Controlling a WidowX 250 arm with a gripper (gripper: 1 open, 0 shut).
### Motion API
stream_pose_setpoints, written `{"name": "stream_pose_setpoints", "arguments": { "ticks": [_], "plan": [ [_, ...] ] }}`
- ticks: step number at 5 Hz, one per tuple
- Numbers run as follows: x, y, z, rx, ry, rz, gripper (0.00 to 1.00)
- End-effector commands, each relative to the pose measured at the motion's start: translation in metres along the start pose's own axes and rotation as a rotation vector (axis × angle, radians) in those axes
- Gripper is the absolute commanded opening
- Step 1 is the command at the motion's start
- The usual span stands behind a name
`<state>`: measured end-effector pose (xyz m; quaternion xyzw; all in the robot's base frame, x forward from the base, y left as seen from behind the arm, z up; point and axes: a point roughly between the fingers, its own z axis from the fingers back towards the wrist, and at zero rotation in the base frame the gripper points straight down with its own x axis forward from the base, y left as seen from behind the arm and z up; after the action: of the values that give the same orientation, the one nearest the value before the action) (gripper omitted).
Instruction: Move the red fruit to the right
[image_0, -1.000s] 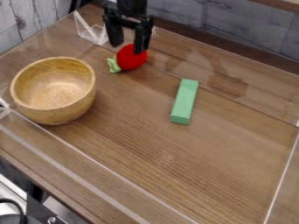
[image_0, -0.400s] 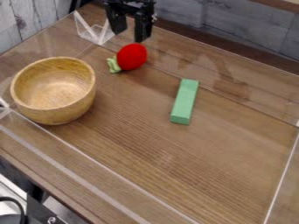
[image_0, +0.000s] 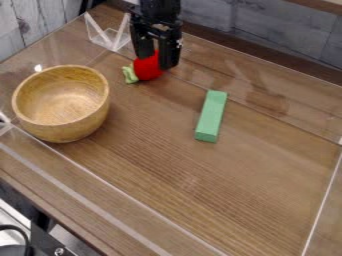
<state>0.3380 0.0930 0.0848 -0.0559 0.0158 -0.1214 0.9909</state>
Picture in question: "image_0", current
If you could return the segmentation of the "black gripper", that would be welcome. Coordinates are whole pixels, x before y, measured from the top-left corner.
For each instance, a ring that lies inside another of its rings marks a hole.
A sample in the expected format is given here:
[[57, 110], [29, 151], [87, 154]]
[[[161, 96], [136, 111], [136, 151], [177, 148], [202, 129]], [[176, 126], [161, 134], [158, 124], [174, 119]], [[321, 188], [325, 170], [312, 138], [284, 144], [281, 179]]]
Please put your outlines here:
[[174, 68], [182, 51], [181, 0], [138, 0], [130, 8], [130, 32], [140, 59], [154, 54], [154, 38], [160, 43], [160, 67]]

